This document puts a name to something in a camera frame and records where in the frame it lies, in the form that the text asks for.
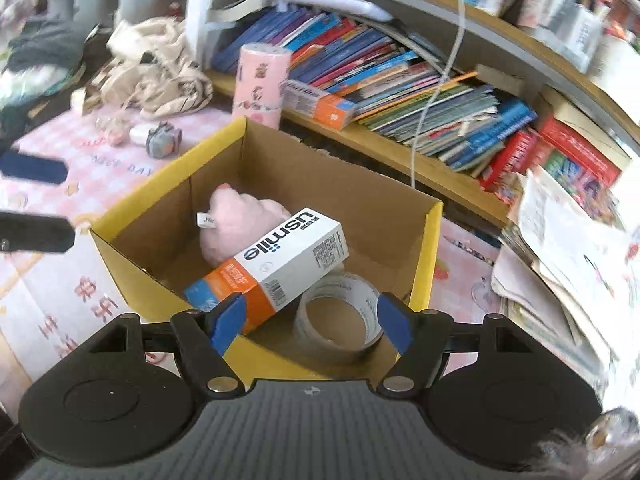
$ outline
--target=pink plush toy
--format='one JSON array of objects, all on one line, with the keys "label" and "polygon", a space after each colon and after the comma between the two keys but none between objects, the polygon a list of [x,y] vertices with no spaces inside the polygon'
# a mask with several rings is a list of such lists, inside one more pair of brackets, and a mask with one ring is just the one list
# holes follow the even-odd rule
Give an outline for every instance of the pink plush toy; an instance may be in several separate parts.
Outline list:
[{"label": "pink plush toy", "polygon": [[229,184],[218,186],[209,207],[214,227],[201,229],[200,248],[204,259],[214,268],[291,217],[277,202],[239,194]]}]

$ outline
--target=cardboard box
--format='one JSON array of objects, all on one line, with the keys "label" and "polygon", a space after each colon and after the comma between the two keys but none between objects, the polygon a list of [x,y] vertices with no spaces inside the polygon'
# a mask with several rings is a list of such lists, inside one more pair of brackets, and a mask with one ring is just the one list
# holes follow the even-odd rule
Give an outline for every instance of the cardboard box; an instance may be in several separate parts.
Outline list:
[{"label": "cardboard box", "polygon": [[246,296],[247,334],[295,300],[349,256],[340,222],[305,207],[184,295],[205,312],[234,292]]},{"label": "cardboard box", "polygon": [[[339,221],[350,252],[346,270],[381,292],[398,298],[410,294],[416,311],[428,307],[442,203],[240,118],[159,171],[93,225],[123,297],[149,321],[187,309],[188,303],[168,289],[181,294],[212,271],[200,254],[195,218],[225,182],[277,200],[289,211],[309,207]],[[303,355],[292,333],[296,307],[293,301],[231,345],[225,359],[245,384],[255,378],[322,377],[369,378],[377,384],[395,361],[386,338],[355,364],[329,365]],[[342,331],[351,337],[360,333],[364,340],[364,323],[354,311],[350,316],[348,309],[329,304],[309,314],[322,321],[338,312],[344,316]]]}]

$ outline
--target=orange label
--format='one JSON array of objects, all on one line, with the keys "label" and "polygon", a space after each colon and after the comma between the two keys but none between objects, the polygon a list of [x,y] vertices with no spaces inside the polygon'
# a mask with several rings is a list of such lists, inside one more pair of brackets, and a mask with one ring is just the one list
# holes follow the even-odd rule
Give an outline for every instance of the orange label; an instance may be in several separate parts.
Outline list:
[{"label": "orange label", "polygon": [[234,292],[244,294],[246,299],[246,323],[242,329],[244,334],[251,332],[275,314],[260,284],[234,258],[227,260],[204,280],[218,301],[224,300]]}]

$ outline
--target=pink paper roll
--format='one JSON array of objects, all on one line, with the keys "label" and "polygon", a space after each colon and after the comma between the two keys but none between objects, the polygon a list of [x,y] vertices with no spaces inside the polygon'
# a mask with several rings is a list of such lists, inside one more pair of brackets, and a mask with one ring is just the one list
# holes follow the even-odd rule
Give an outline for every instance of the pink paper roll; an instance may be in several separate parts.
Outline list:
[{"label": "pink paper roll", "polygon": [[245,116],[271,128],[280,126],[282,83],[289,77],[291,51],[266,43],[240,49],[233,117]]}]

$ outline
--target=wooden shelf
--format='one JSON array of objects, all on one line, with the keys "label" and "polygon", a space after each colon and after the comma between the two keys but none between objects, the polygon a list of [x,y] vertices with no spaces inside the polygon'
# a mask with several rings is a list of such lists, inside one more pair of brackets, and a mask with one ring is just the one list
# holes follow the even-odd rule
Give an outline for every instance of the wooden shelf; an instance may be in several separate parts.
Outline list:
[{"label": "wooden shelf", "polygon": [[[206,71],[213,86],[220,93],[232,96],[236,86],[233,76]],[[370,131],[360,124],[350,124],[343,130],[334,130],[324,124],[296,112],[283,111],[283,117],[309,130],[345,146],[364,153],[406,175],[410,174],[411,150],[392,140]],[[435,158],[417,155],[415,159],[416,180],[452,199],[498,227],[506,223],[507,207],[493,194],[480,189],[477,180],[454,173]]]},{"label": "wooden shelf", "polygon": [[[457,0],[370,1],[379,4],[404,22],[411,22],[412,27],[424,22],[424,19],[420,20],[415,15],[416,10],[423,13],[423,16],[426,14],[434,17],[438,22],[448,22],[451,25],[458,22]],[[615,134],[640,153],[640,126],[571,63],[543,43],[499,18],[471,6],[466,6],[465,13],[466,35],[463,48],[465,44],[472,45],[469,48],[472,54],[477,56],[490,51],[493,62],[487,64],[500,70],[504,70],[502,64],[506,62],[507,55],[515,57],[519,66],[510,65],[509,70],[515,68],[511,70],[511,75],[522,77],[530,87],[527,97],[534,97],[544,84],[552,86],[571,99],[605,132]],[[432,41],[435,39],[433,31],[438,30],[436,23],[429,21],[428,25],[425,25],[426,30],[431,31],[429,39]]]}]

